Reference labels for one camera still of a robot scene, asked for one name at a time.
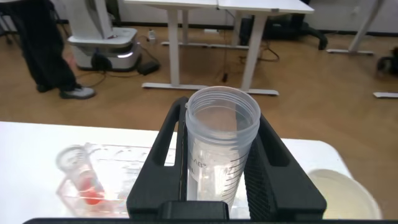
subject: desk leg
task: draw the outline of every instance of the desk leg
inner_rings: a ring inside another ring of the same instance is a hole
[[[234,31],[232,34],[232,43],[231,43],[232,46],[237,46],[239,44],[239,33],[241,31],[241,22],[242,22],[242,12],[236,11]]]
[[[188,10],[182,11],[182,43],[188,44]]]
[[[252,94],[262,94],[262,95],[279,95],[278,91],[275,90],[260,90],[260,89],[250,89],[251,81],[253,78],[254,69],[257,63],[257,57],[261,45],[262,33],[264,32],[264,26],[267,21],[267,15],[256,15],[254,18],[254,25],[251,32],[250,45],[248,58],[246,60],[246,66],[244,68],[243,80],[241,89],[245,92]]]
[[[384,0],[375,0],[372,6],[371,13],[365,18],[365,21],[362,23],[361,28],[358,33],[355,35],[354,40],[349,46],[348,50],[343,49],[328,49],[326,50],[328,53],[342,53],[342,54],[366,54],[372,56],[374,53],[368,50],[358,50],[359,45],[365,36],[366,32],[369,30],[374,18],[377,16],[381,6],[383,5]]]
[[[167,22],[169,24],[169,58],[170,58],[170,80],[168,83],[143,83],[143,88],[171,88],[183,90],[200,90],[204,85],[180,85],[180,58],[178,54],[178,10],[167,10]]]

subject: wooden floor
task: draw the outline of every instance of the wooden floor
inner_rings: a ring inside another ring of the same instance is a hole
[[[138,29],[147,34],[147,28]],[[166,28],[155,31],[159,42],[167,40]],[[191,41],[222,44],[223,37],[190,30]],[[347,48],[353,38],[328,37],[331,48]],[[36,92],[21,51],[5,42],[1,37],[1,121],[158,130],[173,101],[193,94],[141,88],[144,82],[170,81],[169,48],[158,44],[149,47],[162,64],[158,72],[146,77],[108,77],[95,87],[98,95],[90,100],[61,100],[57,90]],[[253,97],[280,137],[321,140],[335,147],[354,178],[374,195],[384,217],[398,219],[398,100],[378,100],[372,94],[398,91],[398,78],[375,76],[377,58],[398,46],[398,38],[368,37],[361,48],[375,51],[376,57],[328,54],[318,51],[317,44],[312,37],[272,41],[280,62],[259,62],[252,87],[275,89],[280,96]],[[68,47],[65,54],[70,55]],[[229,80],[223,83],[224,50],[182,47],[181,82],[239,87],[244,65],[238,57],[245,54],[227,51]],[[79,82],[90,85],[100,78],[93,74]]]

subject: gray shoe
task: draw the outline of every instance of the gray shoe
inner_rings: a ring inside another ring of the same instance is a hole
[[[95,91],[92,88],[78,86],[72,91],[61,91],[60,96],[63,99],[85,100],[95,96]]]

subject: white container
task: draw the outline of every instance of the white container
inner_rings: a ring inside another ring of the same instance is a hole
[[[376,200],[354,179],[327,169],[312,171],[308,176],[327,202],[323,219],[382,219]]]
[[[224,201],[231,209],[253,139],[260,107],[247,93],[213,86],[187,103],[188,199]]]

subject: measuring cup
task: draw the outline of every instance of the measuring cup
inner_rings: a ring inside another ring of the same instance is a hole
[[[260,107],[247,93],[213,86],[187,103],[188,200],[224,201],[232,208],[260,125]]]

